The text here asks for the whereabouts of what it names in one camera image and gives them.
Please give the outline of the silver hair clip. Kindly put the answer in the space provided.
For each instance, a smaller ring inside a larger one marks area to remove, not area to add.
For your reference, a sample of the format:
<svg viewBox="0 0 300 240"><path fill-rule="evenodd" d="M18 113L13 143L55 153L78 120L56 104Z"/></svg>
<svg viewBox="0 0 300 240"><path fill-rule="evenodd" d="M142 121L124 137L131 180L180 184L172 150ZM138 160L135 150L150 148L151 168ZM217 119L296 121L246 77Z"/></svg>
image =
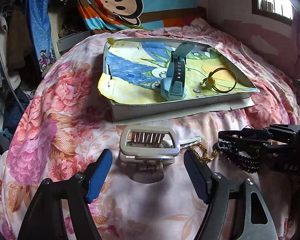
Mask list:
<svg viewBox="0 0 300 240"><path fill-rule="evenodd" d="M193 146L193 145L198 144L200 142L202 142L202 137L194 137L194 138L190 138L190 139L180 140L179 141L180 149ZM163 139L161 144L162 144L163 147L174 148L171 139Z"/></svg>

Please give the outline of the black hair tie yellow bead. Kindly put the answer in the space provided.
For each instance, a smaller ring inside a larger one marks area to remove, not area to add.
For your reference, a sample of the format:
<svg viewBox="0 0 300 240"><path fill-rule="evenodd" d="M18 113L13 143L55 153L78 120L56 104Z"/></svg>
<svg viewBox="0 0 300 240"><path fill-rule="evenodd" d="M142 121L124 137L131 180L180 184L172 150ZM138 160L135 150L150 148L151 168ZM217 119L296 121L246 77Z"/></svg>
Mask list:
<svg viewBox="0 0 300 240"><path fill-rule="evenodd" d="M237 76L229 68L218 67L203 78L202 85L208 90L214 90L216 93L230 93L237 86Z"/></svg>

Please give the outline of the light blue smart watch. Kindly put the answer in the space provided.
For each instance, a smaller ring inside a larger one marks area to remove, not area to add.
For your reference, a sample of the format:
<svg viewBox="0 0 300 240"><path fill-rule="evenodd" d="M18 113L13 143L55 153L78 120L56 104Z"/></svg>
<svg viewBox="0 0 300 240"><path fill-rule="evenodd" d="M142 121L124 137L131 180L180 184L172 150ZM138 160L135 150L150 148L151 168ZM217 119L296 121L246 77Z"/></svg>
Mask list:
<svg viewBox="0 0 300 240"><path fill-rule="evenodd" d="M171 51L166 77L160 82L160 95L167 101L185 98L186 56L195 47L196 45L193 43L184 42L176 50Z"/></svg>

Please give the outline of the beige hair claw clip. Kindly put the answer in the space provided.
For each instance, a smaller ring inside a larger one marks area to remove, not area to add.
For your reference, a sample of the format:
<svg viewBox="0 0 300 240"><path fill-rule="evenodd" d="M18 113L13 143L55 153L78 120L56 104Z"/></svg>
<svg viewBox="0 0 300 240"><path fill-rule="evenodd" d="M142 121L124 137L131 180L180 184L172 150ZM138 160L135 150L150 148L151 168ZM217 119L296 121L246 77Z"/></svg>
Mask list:
<svg viewBox="0 0 300 240"><path fill-rule="evenodd" d="M164 167L175 162L180 141L171 128L128 125L120 138L120 160L134 165L132 180L151 184L164 178Z"/></svg>

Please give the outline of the floral pink bed quilt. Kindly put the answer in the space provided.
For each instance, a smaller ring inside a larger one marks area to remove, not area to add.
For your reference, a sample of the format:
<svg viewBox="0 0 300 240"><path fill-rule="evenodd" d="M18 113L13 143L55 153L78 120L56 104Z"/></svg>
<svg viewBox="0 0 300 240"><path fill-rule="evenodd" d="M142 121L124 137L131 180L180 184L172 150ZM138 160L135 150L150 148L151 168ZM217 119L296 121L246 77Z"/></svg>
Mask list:
<svg viewBox="0 0 300 240"><path fill-rule="evenodd" d="M161 120L182 138L200 136L211 147L218 132L246 126L298 124L300 108L292 81L232 36L194 20L185 27L129 29L115 38L168 37L217 47L258 88L253 107L206 112ZM114 162L100 196L90 205L103 239L193 239L206 211L198 199L183 156L165 170L164 179L142 184L128 176L119 160L123 126L111 122L109 105L97 91L103 47L109 34L91 36L62 56L38 86L23 114L9 150L0 158L0 232L16 239L30 201L44 178L69 179L95 161L102 150Z"/></svg>

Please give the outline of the window with bars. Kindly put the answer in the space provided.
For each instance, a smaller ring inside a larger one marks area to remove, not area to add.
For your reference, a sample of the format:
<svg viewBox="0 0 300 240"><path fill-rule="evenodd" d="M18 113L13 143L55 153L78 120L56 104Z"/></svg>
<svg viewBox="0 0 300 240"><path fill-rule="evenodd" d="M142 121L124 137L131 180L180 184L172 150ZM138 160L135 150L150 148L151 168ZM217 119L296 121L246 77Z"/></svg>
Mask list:
<svg viewBox="0 0 300 240"><path fill-rule="evenodd" d="M293 6L290 0L251 0L252 14L286 25L292 25Z"/></svg>

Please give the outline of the hanging clothes on rack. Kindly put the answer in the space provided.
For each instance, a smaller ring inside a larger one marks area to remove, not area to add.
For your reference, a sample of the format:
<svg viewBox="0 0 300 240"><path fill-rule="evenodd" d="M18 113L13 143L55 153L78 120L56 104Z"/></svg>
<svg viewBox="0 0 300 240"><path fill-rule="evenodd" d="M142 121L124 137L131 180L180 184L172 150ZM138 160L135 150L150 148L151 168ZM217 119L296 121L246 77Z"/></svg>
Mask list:
<svg viewBox="0 0 300 240"><path fill-rule="evenodd" d="M26 0L0 0L0 133L11 140L42 80Z"/></svg>

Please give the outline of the grey shelf board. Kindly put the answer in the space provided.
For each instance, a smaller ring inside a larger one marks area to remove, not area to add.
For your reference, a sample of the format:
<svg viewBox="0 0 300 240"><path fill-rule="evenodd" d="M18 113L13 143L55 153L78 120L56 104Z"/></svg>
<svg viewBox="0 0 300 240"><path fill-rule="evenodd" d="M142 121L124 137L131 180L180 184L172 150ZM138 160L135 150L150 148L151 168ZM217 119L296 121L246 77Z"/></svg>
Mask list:
<svg viewBox="0 0 300 240"><path fill-rule="evenodd" d="M91 36L92 32L90 30L82 31L79 33L69 34L63 38L60 38L57 42L57 50L60 54L64 54L69 51L73 46L79 42L85 40L87 37Z"/></svg>

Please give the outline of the striped monkey blanket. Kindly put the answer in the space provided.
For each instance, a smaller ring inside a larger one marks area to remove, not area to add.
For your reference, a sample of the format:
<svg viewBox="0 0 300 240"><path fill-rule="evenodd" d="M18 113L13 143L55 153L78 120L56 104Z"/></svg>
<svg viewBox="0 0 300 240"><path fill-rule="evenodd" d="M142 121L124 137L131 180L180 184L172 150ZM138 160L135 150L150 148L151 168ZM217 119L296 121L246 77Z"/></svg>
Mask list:
<svg viewBox="0 0 300 240"><path fill-rule="evenodd" d="M183 27L199 17L196 0L77 0L77 6L93 33Z"/></svg>

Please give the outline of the blue dotted hanging curtain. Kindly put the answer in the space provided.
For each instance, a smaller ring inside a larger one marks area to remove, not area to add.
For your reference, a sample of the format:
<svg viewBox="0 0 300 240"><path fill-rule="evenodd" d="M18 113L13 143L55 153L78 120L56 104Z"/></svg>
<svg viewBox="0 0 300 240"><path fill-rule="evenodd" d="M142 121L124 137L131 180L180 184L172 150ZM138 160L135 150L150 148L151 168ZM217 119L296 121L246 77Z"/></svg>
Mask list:
<svg viewBox="0 0 300 240"><path fill-rule="evenodd" d="M49 0L26 0L26 17L40 71L56 62L48 14Z"/></svg>

